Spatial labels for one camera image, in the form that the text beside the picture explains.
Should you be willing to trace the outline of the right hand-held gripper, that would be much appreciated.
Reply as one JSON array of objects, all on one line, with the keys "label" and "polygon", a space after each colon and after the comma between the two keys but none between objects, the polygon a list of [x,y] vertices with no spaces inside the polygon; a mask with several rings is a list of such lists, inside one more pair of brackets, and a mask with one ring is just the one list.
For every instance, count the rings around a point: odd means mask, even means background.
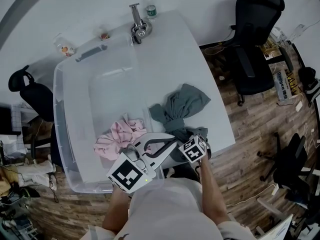
[{"label": "right hand-held gripper", "polygon": [[189,141],[181,145],[178,149],[192,164],[200,161],[205,156],[207,156],[209,160],[212,157],[209,143],[200,135],[193,135]]}]

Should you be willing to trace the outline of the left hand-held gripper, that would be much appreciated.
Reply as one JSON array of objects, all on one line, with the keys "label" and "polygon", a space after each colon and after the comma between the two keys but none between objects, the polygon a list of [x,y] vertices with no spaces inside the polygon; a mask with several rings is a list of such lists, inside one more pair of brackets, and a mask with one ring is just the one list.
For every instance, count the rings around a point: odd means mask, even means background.
[{"label": "left hand-held gripper", "polygon": [[[131,194],[149,184],[156,176],[157,169],[177,147],[177,138],[163,132],[148,132],[121,149],[120,155],[106,176],[124,192]],[[166,143],[154,154],[146,152],[151,144]]]}]

